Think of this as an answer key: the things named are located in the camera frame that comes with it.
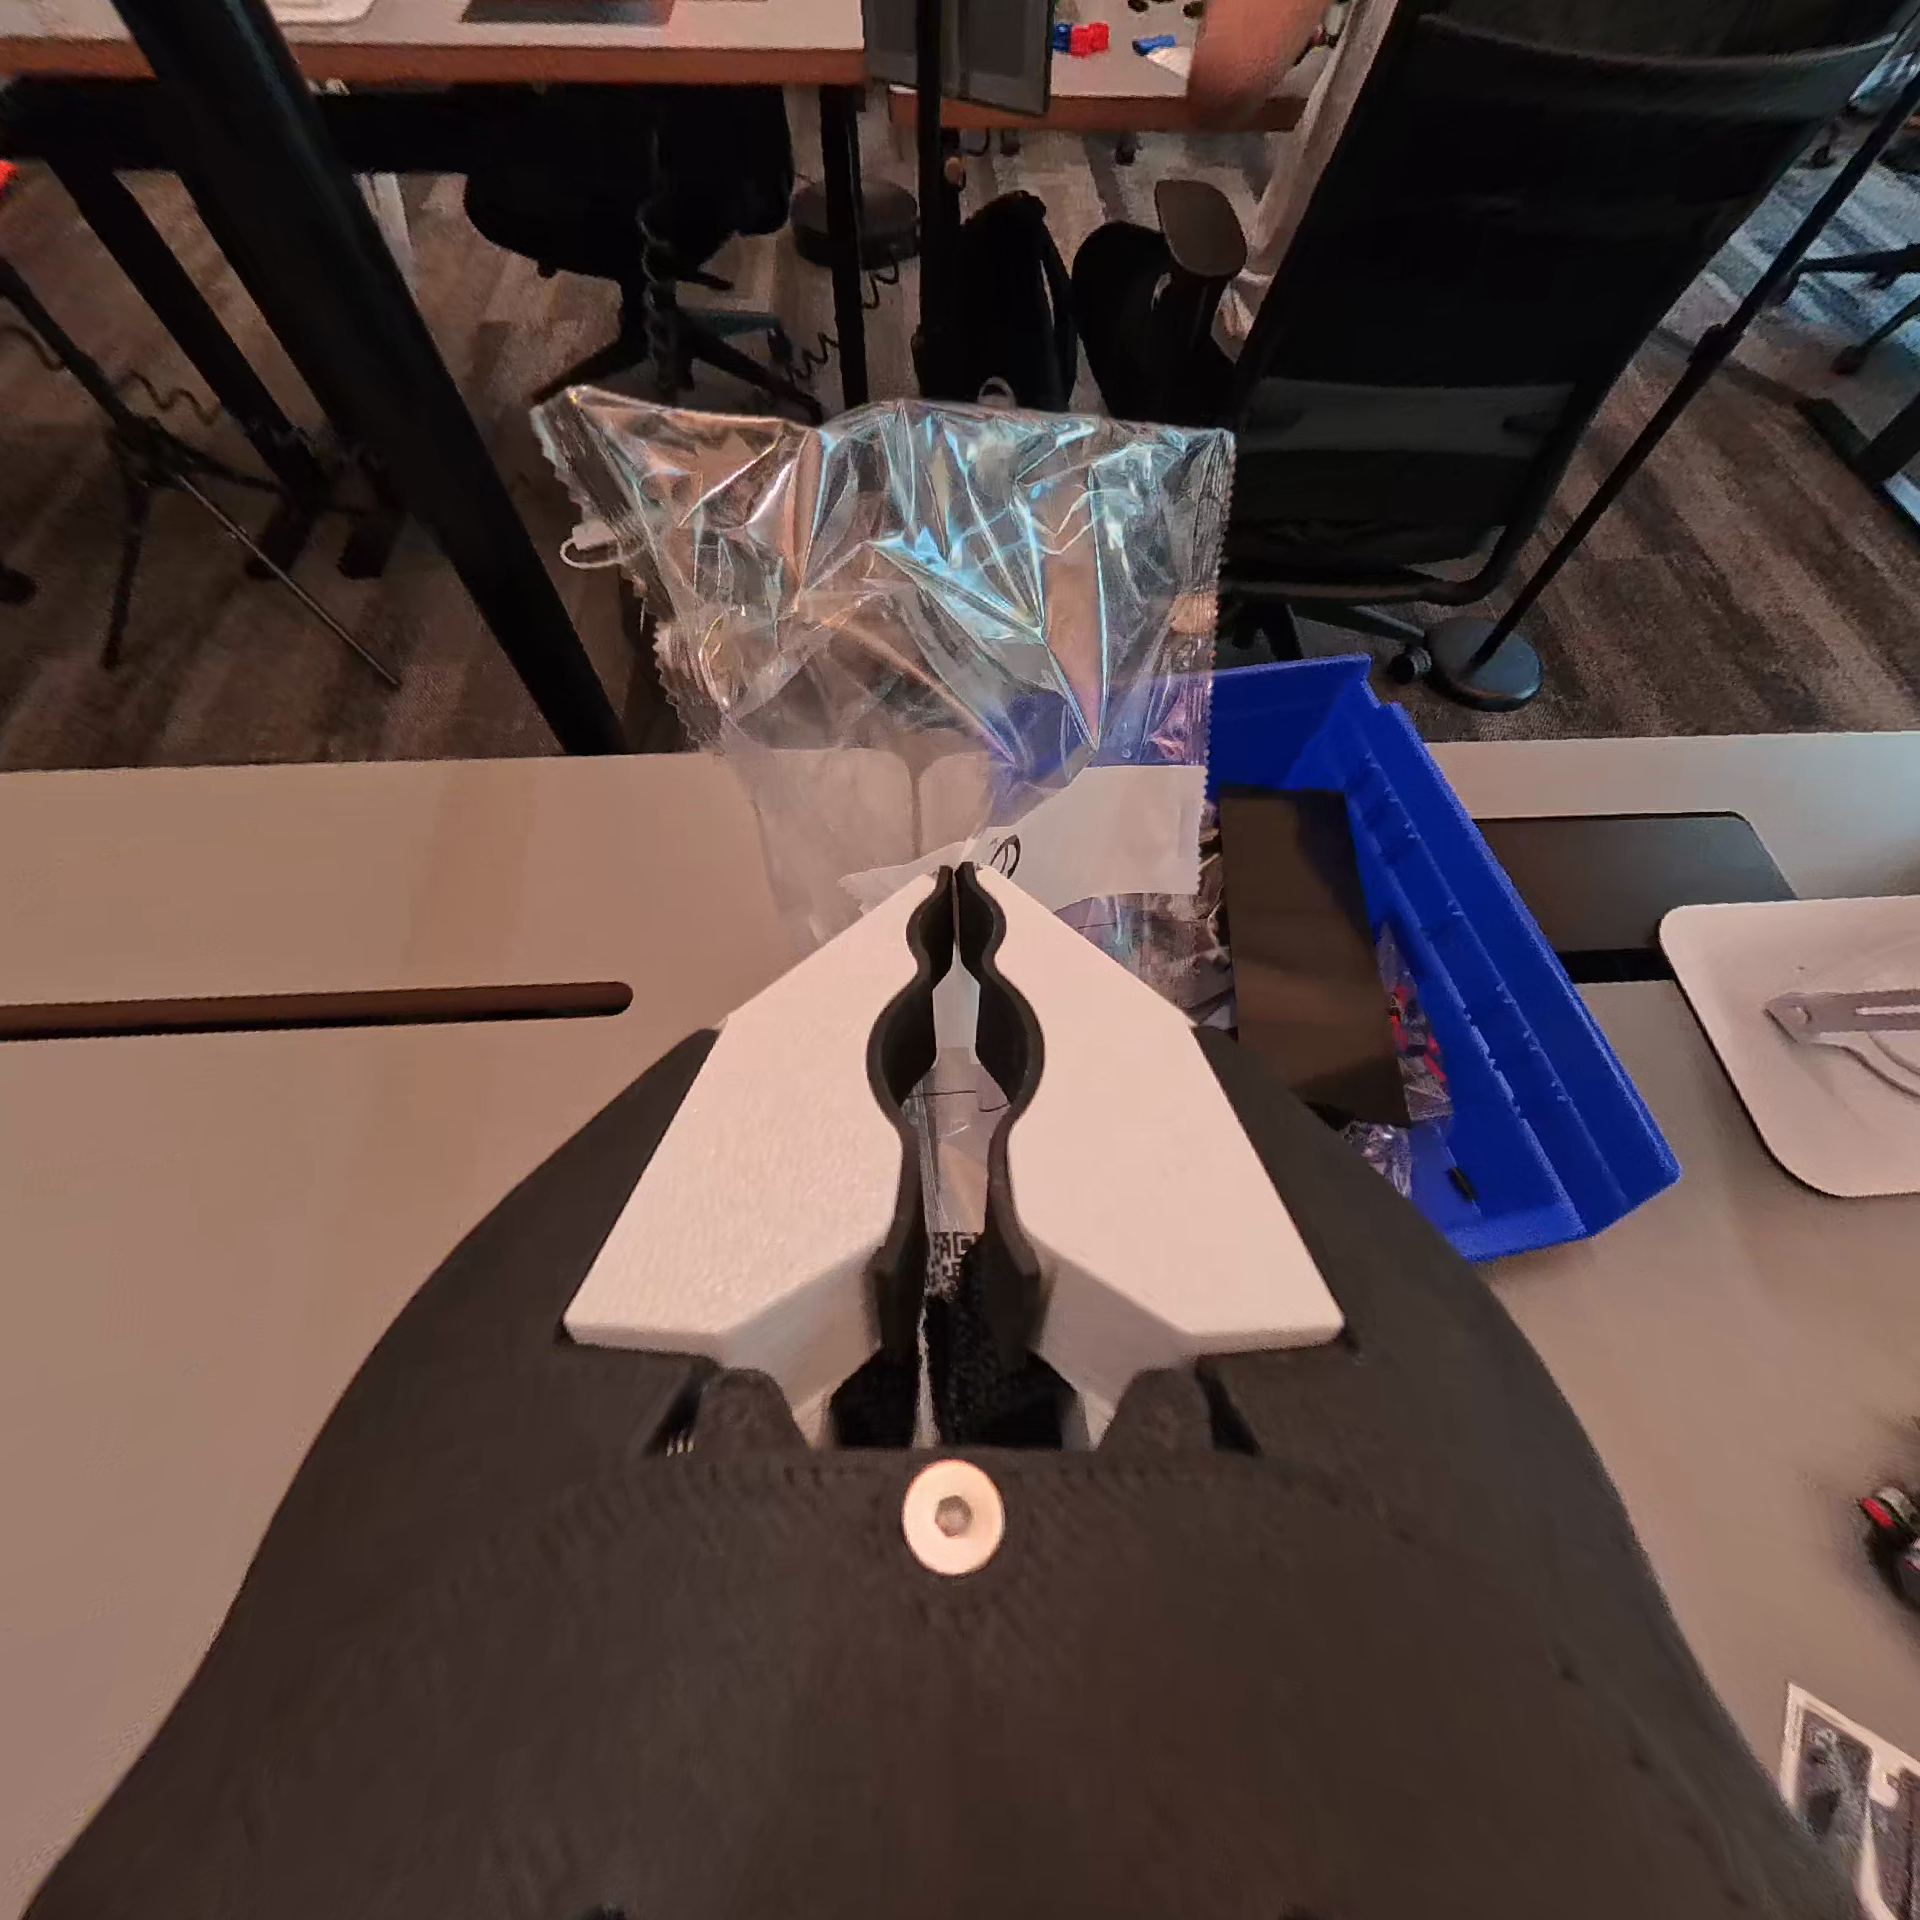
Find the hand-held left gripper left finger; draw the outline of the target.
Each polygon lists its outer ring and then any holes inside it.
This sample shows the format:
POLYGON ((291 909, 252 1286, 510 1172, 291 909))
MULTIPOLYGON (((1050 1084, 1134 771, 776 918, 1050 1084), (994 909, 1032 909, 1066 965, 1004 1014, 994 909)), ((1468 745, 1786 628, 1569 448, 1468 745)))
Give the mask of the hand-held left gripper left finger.
POLYGON ((926 869, 748 998, 706 1035, 562 1335, 760 1371, 809 1440, 870 1356, 913 1365, 926 1313, 913 1093, 939 1057, 952 965, 954 898, 926 869))

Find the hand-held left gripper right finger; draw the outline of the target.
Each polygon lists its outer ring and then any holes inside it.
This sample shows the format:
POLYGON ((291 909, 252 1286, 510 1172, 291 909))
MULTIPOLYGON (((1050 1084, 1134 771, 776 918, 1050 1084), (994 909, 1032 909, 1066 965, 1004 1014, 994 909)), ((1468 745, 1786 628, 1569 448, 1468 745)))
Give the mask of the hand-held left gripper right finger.
POLYGON ((1214 1035, 1038 909, 963 869, 987 1131, 978 1307, 1105 1425, 1139 1371, 1327 1353, 1340 1307, 1214 1073, 1214 1035))

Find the blue plastic parts bin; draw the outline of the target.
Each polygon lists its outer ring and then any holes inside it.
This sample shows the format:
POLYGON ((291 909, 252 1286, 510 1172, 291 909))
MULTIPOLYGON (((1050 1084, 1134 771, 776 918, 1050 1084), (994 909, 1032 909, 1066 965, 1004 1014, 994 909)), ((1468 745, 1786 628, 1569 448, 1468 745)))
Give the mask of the blue plastic parts bin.
POLYGON ((1417 1131, 1411 1207, 1457 1255, 1591 1244, 1680 1178, 1644 1084, 1368 655, 1216 673, 1214 780, 1351 802, 1368 909, 1399 922, 1446 1073, 1446 1144, 1417 1131))

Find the clear plastic bag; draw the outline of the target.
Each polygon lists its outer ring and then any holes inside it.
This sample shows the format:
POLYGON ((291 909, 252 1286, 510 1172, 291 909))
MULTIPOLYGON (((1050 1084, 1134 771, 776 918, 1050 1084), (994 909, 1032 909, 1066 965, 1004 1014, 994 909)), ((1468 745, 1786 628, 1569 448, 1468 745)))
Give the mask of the clear plastic bag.
POLYGON ((1214 640, 1234 432, 870 399, 830 422, 570 385, 534 409, 577 557, 758 802, 809 960, 926 869, 1004 869, 1234 1024, 1214 640))

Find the partly built lego car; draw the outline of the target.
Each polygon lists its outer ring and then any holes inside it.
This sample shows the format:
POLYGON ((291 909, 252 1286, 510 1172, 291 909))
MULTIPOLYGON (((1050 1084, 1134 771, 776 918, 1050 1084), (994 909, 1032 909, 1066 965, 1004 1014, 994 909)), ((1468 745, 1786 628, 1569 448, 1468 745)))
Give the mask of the partly built lego car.
POLYGON ((1857 1493, 1863 1516, 1863 1555, 1878 1572, 1878 1591, 1920 1613, 1920 1493, 1878 1483, 1870 1493, 1857 1493))

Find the lego sticker sheet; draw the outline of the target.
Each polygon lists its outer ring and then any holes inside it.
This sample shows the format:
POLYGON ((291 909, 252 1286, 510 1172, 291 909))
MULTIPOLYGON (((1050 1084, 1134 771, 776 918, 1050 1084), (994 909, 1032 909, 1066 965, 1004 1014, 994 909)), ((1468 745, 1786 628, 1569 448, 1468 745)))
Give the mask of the lego sticker sheet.
POLYGON ((1786 1679, 1778 1799, 1863 1920, 1920 1910, 1920 1756, 1786 1679))

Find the clear bag with black panel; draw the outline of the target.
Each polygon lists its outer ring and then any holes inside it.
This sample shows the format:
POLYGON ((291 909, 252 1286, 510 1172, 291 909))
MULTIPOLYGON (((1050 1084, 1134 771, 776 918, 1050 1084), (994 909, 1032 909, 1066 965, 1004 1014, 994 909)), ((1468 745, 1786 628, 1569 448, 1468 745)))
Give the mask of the clear bag with black panel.
POLYGON ((1351 802, 1216 784, 1216 901, 1234 1041, 1335 1124, 1411 1124, 1351 802))

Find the clear bag of small parts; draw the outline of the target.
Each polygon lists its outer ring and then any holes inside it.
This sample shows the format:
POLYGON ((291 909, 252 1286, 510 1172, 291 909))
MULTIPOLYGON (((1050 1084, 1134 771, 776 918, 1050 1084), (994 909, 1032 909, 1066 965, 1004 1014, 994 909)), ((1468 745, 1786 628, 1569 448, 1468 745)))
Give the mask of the clear bag of small parts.
POLYGON ((1446 1161, 1446 1062, 1436 1041, 1436 1016, 1417 1002, 1411 960, 1399 943, 1399 922, 1384 922, 1384 998, 1390 998, 1390 1041, 1399 1041, 1399 1073, 1407 1073, 1407 1124, 1390 1117, 1351 1117, 1340 1144, 1399 1187, 1417 1197, 1417 1150, 1439 1150, 1446 1161))

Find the black flat pad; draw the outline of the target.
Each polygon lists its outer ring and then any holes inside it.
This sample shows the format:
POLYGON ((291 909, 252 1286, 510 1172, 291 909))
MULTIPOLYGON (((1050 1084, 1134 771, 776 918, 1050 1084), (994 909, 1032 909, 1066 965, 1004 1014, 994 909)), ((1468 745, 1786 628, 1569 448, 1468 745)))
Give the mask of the black flat pad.
POLYGON ((1489 858, 1572 984, 1670 981, 1656 922, 1689 901, 1797 901, 1749 814, 1484 814, 1489 858))

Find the white tray with metal tool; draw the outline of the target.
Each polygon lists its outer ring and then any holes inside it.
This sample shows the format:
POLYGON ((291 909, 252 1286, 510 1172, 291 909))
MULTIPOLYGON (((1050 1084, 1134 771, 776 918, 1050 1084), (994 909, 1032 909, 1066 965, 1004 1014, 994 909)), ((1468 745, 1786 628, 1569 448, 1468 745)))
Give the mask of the white tray with metal tool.
POLYGON ((1680 901, 1656 945, 1770 1161, 1920 1197, 1920 901, 1680 901))

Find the black backpack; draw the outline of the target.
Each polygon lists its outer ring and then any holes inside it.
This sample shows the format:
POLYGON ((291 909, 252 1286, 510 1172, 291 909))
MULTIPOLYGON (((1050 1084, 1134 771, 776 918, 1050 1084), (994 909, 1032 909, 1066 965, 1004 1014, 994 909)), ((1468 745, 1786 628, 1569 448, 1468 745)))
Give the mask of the black backpack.
POLYGON ((921 393, 1020 409, 1075 409, 1080 324, 1038 190, 994 190, 963 221, 930 216, 921 269, 921 393))

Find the black tripod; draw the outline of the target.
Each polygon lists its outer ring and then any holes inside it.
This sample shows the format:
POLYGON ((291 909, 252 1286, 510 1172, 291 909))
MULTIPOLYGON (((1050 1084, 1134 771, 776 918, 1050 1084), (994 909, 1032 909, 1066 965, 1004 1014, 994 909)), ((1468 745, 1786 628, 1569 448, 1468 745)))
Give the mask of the black tripod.
POLYGON ((160 420, 141 420, 126 399, 126 385, 55 324, 55 312, 34 297, 34 276, 14 264, 0 264, 0 303, 14 312, 22 340, 72 373, 86 385, 86 399, 110 420, 110 454, 126 475, 126 546, 119 546, 119 584, 110 584, 110 633, 98 633, 98 673, 126 665, 126 633, 133 633, 133 584, 141 584, 141 557, 156 535, 156 499, 186 493, 264 581, 275 581, 354 665, 375 673, 375 689, 400 689, 400 673, 389 655, 371 655, 302 581, 291 563, 275 563, 264 546, 264 535, 250 535, 206 487, 250 487, 267 493, 275 506, 291 506, 291 493, 275 475, 231 473, 206 448, 181 438, 160 420))

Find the black monitor panel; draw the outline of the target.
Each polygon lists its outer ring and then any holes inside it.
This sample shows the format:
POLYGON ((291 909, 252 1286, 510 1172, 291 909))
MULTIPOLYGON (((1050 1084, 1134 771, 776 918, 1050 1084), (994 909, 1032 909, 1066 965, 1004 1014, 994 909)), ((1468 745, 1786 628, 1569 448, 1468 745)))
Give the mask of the black monitor panel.
MULTIPOLYGON (((921 83, 926 0, 865 0, 870 83, 921 83)), ((939 0, 939 104, 1050 115, 1050 0, 939 0)))

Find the wooden-edged background table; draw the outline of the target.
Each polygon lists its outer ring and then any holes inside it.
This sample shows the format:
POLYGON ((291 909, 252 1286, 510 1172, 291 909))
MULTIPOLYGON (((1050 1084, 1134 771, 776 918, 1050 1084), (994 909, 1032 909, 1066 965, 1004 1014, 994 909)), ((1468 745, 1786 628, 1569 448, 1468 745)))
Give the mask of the wooden-edged background table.
MULTIPOLYGON (((1022 128, 1204 128, 1184 106, 1184 74, 1134 51, 1139 32, 1184 38, 1183 9, 1091 9, 1113 21, 1113 51, 1055 61, 1050 115, 1022 128)), ((150 74, 141 38, 110 0, 34 9, 0 0, 10 74, 150 74)), ((760 0, 760 9, 661 9, 637 21, 632 9, 590 17, 474 17, 454 0, 375 0, 354 21, 291 21, 291 61, 320 83, 821 83, 821 125, 850 149, 865 69, 865 9, 854 0, 760 0)), ((1290 128, 1321 51, 1290 69, 1262 104, 1260 128, 1290 128)), ((854 157, 823 159, 830 178, 830 331, 842 331, 842 399, 870 393, 865 373, 865 269, 850 190, 865 178, 854 157)))

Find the black metal post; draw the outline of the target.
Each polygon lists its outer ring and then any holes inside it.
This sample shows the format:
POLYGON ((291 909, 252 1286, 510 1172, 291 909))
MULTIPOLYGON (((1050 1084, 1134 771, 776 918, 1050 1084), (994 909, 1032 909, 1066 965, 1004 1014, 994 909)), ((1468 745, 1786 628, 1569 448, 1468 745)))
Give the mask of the black metal post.
POLYGON ((562 753, 622 753, 622 715, 267 9, 119 0, 119 17, 193 149, 193 199, 250 243, 291 373, 375 454, 562 753))

